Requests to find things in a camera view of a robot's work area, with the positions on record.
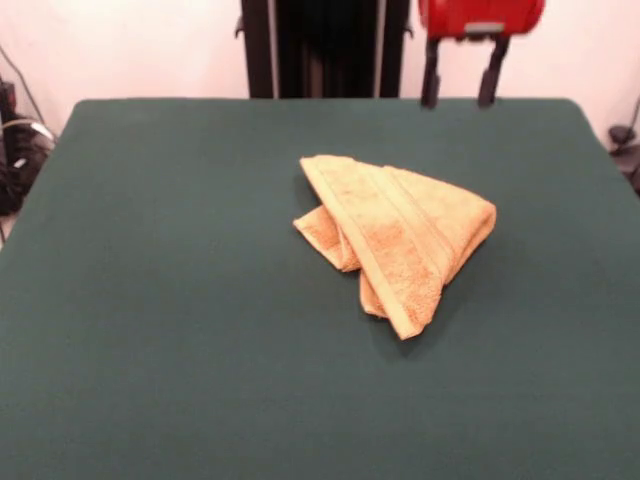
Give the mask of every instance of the towel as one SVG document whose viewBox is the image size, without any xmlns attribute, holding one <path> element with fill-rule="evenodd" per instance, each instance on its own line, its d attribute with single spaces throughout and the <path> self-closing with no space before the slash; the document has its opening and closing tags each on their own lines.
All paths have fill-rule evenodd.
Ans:
<svg viewBox="0 0 640 480">
<path fill-rule="evenodd" d="M 496 207 L 394 167 L 320 155 L 300 161 L 322 205 L 294 226 L 333 266 L 361 269 L 360 302 L 400 339 L 433 319 L 442 288 L 493 230 Z"/>
</svg>

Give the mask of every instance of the cable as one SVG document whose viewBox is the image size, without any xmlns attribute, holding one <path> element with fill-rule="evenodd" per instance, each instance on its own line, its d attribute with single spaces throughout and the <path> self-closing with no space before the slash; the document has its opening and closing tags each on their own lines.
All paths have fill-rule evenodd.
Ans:
<svg viewBox="0 0 640 480">
<path fill-rule="evenodd" d="M 38 107 L 38 104 L 33 98 L 33 94 L 31 93 L 31 90 L 27 85 L 27 81 L 25 80 L 24 75 L 22 75 L 22 72 L 16 66 L 16 64 L 11 61 L 11 58 L 9 57 L 9 55 L 7 55 L 7 52 L 4 50 L 4 48 L 2 48 L 2 45 L 0 45 L 0 55 L 4 57 L 5 61 L 9 64 L 9 66 L 13 69 L 13 71 L 16 72 L 16 75 L 18 75 L 18 78 L 20 79 L 20 83 L 22 83 L 22 86 L 24 87 L 25 92 L 27 92 L 27 97 L 29 97 L 29 101 L 33 105 L 33 108 L 36 111 L 36 114 L 38 115 L 38 120 L 40 120 L 40 123 L 45 124 L 46 122 L 44 121 L 44 117 L 42 116 L 40 107 Z"/>
<path fill-rule="evenodd" d="M 2 130 L 4 131 L 7 128 L 14 127 L 16 125 L 28 125 L 31 130 L 35 130 L 39 134 L 44 135 L 53 143 L 58 143 L 58 137 L 51 131 L 51 129 L 31 118 L 16 118 L 15 120 L 11 120 L 10 122 L 2 124 Z"/>
</svg>

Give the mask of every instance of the green table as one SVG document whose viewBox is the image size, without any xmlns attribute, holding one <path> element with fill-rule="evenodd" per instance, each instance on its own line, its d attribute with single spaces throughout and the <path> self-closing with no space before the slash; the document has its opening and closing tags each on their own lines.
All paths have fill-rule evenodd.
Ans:
<svg viewBox="0 0 640 480">
<path fill-rule="evenodd" d="M 298 159 L 498 224 L 399 342 Z M 0 253 L 0 478 L 640 478 L 640 206 L 565 101 L 83 102 Z"/>
</svg>

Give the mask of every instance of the white wall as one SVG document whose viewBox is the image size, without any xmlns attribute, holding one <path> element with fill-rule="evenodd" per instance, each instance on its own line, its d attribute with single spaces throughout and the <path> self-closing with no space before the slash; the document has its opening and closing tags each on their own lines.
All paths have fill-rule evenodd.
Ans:
<svg viewBox="0 0 640 480">
<path fill-rule="evenodd" d="M 56 131 L 84 98 L 248 95 L 243 39 L 233 38 L 240 0 L 0 3 L 0 43 Z M 15 78 L 2 60 L 0 73 Z"/>
<path fill-rule="evenodd" d="M 411 1 L 416 38 L 407 37 L 401 94 L 417 97 L 425 34 Z M 239 15 L 240 0 L 2 0 L 0 42 L 59 131 L 83 98 L 246 97 Z M 604 139 L 640 94 L 638 19 L 636 0 L 547 0 L 539 27 L 512 42 L 499 93 L 572 98 Z M 489 54 L 445 44 L 442 95 L 475 96 Z M 12 78 L 2 61 L 0 72 Z"/>
</svg>

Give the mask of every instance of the red object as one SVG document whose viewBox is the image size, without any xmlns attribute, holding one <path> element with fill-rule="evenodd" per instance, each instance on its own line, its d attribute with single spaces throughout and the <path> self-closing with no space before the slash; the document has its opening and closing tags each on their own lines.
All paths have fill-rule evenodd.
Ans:
<svg viewBox="0 0 640 480">
<path fill-rule="evenodd" d="M 536 26 L 544 0 L 419 0 L 430 38 L 518 35 Z"/>
</svg>

